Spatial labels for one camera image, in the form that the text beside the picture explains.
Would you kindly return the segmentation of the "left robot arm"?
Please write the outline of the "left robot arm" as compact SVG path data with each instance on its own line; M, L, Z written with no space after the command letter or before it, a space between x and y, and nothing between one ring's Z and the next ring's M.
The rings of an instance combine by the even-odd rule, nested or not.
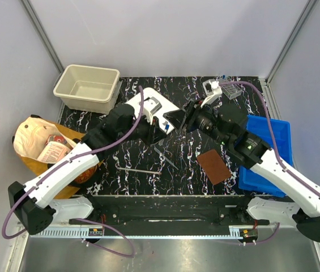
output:
M97 223L101 210L88 198L74 201L56 196L64 188L73 187L80 176L88 173L94 177L93 171L122 142L140 139L151 145L168 137L172 130L163 113L152 115L140 103L116 106L81 138L64 126L40 117L28 117L18 126L12 144L36 178L25 184L15 181L8 187L10 212L31 235L52 223L76 218Z

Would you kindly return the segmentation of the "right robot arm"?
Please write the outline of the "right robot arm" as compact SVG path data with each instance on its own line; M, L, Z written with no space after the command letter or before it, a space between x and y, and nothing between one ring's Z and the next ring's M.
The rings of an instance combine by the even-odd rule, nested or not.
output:
M278 202L253 197L236 210L240 223L281 223L296 227L305 237L320 243L320 186L282 159L275 146L248 131L245 113L231 104L213 110L204 101L191 101L163 116L176 129L199 130L223 145L237 164L267 179L291 199Z

